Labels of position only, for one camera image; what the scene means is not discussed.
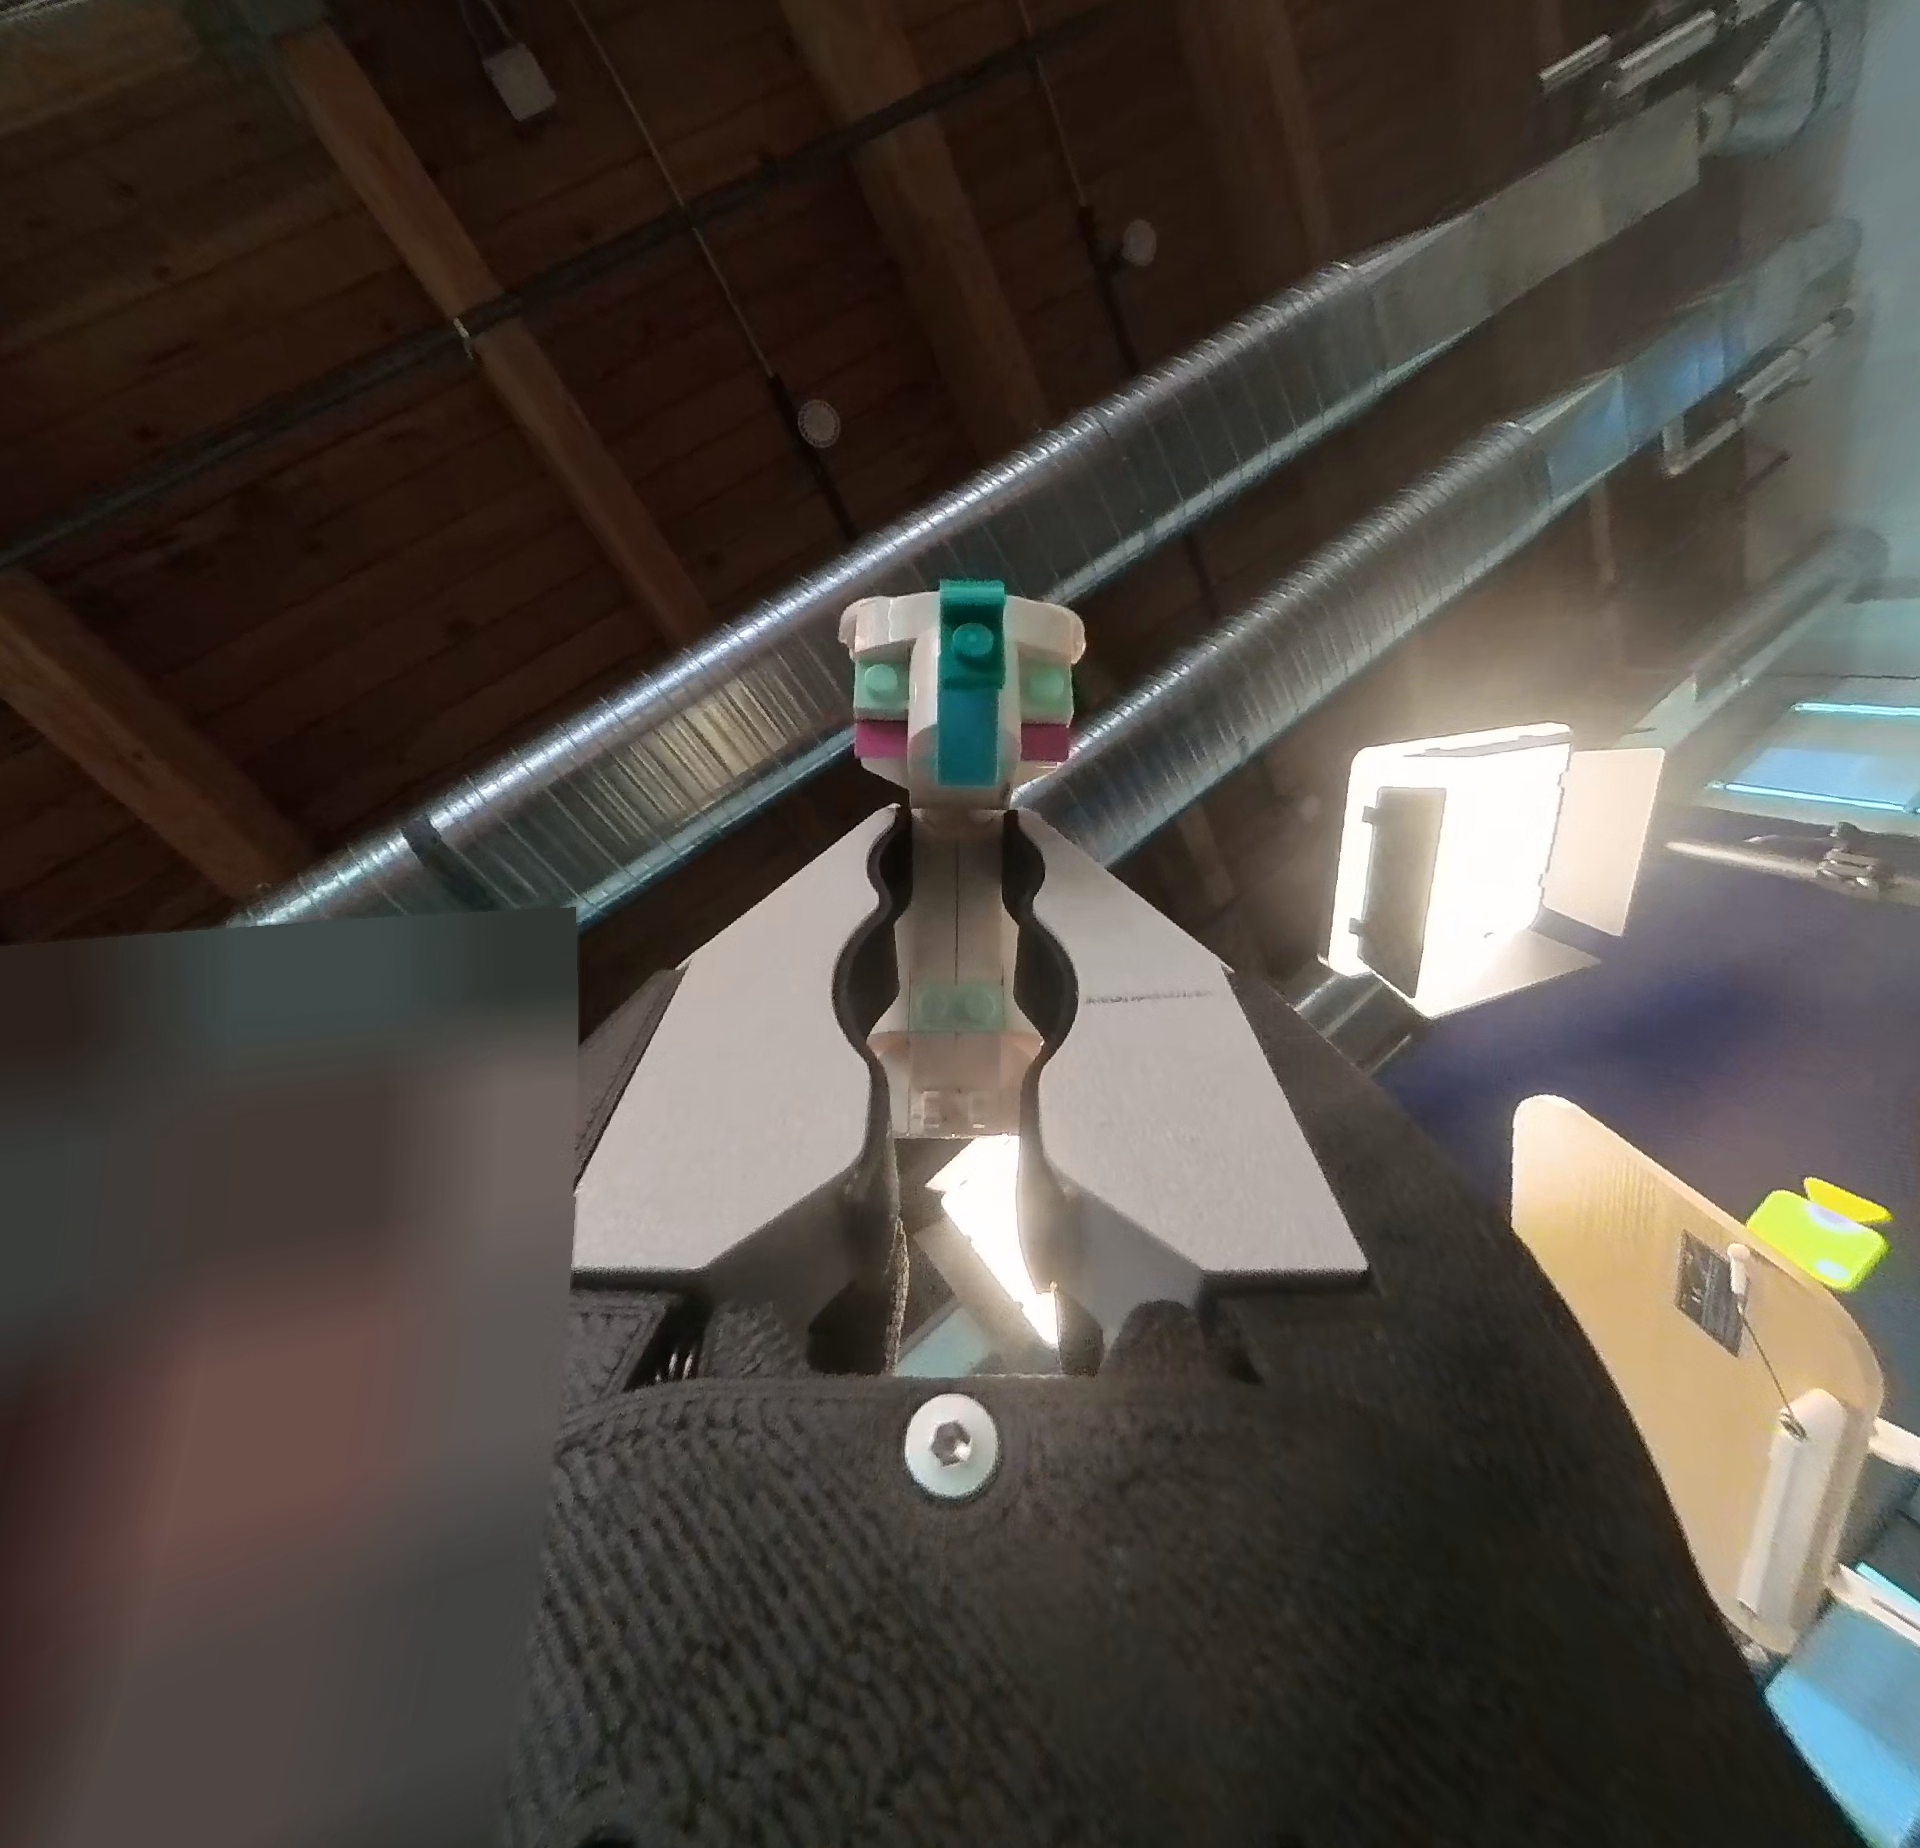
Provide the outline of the white and teal lego model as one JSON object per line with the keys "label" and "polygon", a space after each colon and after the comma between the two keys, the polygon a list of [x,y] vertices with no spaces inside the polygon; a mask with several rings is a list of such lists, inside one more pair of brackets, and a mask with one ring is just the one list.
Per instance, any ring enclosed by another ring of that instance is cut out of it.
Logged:
{"label": "white and teal lego model", "polygon": [[897,994],[871,1032],[908,1141],[1011,1137],[1042,1035],[1015,997],[1011,798],[1072,751],[1080,616],[998,582],[863,597],[841,613],[855,762],[910,816]]}

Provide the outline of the neon yellow tag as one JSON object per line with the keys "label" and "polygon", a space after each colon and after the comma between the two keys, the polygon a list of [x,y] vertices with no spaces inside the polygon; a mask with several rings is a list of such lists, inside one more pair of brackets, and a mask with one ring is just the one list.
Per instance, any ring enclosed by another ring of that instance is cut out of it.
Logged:
{"label": "neon yellow tag", "polygon": [[1773,1191],[1744,1229],[1835,1294],[1861,1289],[1891,1248],[1891,1209],[1823,1177]]}

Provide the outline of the white plastic bracket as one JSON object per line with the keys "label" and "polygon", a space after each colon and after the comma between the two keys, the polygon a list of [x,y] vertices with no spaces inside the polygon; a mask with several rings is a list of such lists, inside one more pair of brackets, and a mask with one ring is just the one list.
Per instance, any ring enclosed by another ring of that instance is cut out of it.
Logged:
{"label": "white plastic bracket", "polygon": [[1821,1388],[1801,1393],[1777,1417],[1734,1587],[1752,1631],[1771,1630],[1777,1650],[1801,1638],[1825,1596],[1872,1428]]}

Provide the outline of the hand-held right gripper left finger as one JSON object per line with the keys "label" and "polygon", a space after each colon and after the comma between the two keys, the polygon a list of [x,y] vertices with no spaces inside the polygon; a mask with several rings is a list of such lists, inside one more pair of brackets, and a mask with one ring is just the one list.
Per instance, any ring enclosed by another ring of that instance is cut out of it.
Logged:
{"label": "hand-held right gripper left finger", "polygon": [[900,994],[904,818],[875,813],[676,972],[600,1093],[578,1287],[771,1309],[800,1339],[855,1290],[904,1341],[904,1211],[871,1035]]}

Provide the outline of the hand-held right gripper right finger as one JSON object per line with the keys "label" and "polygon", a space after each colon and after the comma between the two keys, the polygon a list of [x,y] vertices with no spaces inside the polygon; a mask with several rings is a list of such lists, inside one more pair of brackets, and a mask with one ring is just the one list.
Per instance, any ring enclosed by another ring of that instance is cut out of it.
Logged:
{"label": "hand-held right gripper right finger", "polygon": [[1013,816],[1011,850],[1043,1011],[1021,1237],[1062,1339],[1102,1358],[1141,1309],[1366,1284],[1231,967],[1035,813]]}

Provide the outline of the pale plywood panel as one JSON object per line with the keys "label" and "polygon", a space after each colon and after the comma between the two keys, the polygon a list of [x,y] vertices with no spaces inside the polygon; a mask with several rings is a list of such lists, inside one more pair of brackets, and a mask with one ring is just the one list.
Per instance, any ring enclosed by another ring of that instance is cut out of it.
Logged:
{"label": "pale plywood panel", "polygon": [[1872,1421],[1863,1475],[1877,1454],[1886,1382],[1865,1332],[1835,1290],[1571,1100],[1519,1102],[1510,1149],[1510,1226],[1613,1382],[1713,1605],[1743,1642],[1789,1658],[1833,1599],[1863,1593],[1840,1579],[1843,1533],[1823,1599],[1780,1650],[1734,1599],[1741,1551],[1767,1439],[1801,1393],[1828,1390]]}

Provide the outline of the large ribbed metal duct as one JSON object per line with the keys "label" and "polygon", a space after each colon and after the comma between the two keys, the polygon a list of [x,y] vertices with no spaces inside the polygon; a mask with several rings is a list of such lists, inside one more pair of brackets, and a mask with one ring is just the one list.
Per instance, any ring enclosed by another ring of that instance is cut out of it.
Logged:
{"label": "large ribbed metal duct", "polygon": [[965,577],[1066,602],[1106,587],[1691,194],[1699,120],[1677,91],[1317,273],[228,925],[603,920],[848,756],[853,601]]}

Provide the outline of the bright studio light panel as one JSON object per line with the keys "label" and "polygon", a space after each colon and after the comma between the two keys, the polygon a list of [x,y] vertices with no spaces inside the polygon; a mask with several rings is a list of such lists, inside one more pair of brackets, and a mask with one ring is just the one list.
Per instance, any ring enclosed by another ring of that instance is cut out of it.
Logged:
{"label": "bright studio light panel", "polygon": [[1428,1021],[1596,966],[1560,931],[1627,932],[1665,762],[1560,723],[1358,751],[1323,960]]}

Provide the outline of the grey metal pipe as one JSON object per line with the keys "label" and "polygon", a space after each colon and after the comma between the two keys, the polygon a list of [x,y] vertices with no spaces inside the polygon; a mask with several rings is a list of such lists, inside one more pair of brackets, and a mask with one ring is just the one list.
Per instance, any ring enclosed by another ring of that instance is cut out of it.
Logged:
{"label": "grey metal pipe", "polygon": [[1652,702],[1636,731],[1652,731],[1665,717],[1691,717],[1730,702],[1761,681],[1820,616],[1876,592],[1887,571],[1891,548],[1879,533],[1848,525],[1821,536],[1691,643],[1677,677]]}

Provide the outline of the slim ribbed metal duct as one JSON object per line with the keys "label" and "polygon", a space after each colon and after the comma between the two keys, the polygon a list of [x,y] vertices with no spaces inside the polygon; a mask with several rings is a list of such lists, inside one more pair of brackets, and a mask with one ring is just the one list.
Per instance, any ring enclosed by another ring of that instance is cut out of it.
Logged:
{"label": "slim ribbed metal duct", "polygon": [[1580,387],[1491,422],[1136,692],[1015,805],[1099,865],[1128,857],[1527,549],[1669,424],[1851,297],[1865,230],[1779,243]]}

